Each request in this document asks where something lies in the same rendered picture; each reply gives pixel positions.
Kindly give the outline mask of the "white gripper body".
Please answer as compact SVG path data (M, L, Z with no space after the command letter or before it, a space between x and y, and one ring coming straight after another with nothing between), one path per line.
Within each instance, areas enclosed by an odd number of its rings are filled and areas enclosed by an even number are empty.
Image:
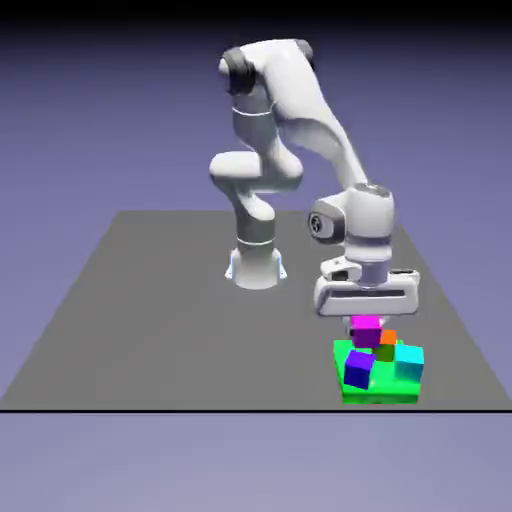
M350 280L320 277L314 287L313 302L323 317L400 316L418 309L417 271L392 271L377 286L362 286Z

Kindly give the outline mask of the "small magenta cube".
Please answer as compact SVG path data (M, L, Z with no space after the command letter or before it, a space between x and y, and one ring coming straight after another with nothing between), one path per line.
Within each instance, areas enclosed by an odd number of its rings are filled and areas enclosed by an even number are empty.
M380 344L380 318L375 315L358 315L351 317L351 339L356 348L373 349Z

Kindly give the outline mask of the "small blue cube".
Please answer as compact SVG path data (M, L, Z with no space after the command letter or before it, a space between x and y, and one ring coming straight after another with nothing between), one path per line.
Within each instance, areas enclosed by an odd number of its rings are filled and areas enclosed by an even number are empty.
M343 384L367 390L376 355L352 349L345 360Z

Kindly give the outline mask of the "small cyan cube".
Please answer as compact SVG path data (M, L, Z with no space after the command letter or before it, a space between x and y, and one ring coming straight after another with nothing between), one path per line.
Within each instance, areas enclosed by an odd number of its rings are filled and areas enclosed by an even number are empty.
M398 344L395 348L395 375L397 379L419 383L424 368L422 347Z

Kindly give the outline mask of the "large green box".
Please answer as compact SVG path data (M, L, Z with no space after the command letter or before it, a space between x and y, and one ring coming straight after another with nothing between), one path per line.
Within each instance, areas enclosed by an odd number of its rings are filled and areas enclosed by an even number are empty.
M345 360L352 349L376 355L367 390L343 384ZM357 349L351 340L335 340L333 360L344 404L409 404L416 403L419 398L421 381L397 379L395 360L381 361L372 349Z

